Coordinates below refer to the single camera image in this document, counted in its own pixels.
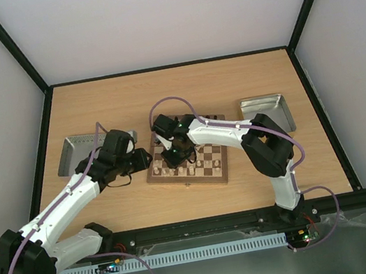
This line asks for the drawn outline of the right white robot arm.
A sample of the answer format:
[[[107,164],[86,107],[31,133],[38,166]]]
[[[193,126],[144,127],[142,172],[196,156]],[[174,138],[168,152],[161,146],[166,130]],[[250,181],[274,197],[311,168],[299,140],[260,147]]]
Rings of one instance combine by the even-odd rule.
[[[252,120],[226,121],[184,115],[181,119],[159,115],[151,130],[164,146],[161,157],[170,168],[186,161],[198,145],[213,144],[244,150],[254,168],[271,180],[279,218],[293,226],[304,215],[292,174],[293,143],[267,115]]]

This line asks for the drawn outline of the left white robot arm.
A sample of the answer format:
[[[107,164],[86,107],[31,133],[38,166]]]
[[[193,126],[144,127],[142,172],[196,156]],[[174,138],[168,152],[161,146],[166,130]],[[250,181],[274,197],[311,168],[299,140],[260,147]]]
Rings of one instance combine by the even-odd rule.
[[[19,231],[8,229],[0,237],[0,274],[60,274],[76,262],[108,249],[112,232],[88,224],[76,235],[61,234],[78,213],[117,177],[146,170],[152,156],[137,148],[135,131],[112,129],[101,145],[75,167],[68,184],[39,215]]]

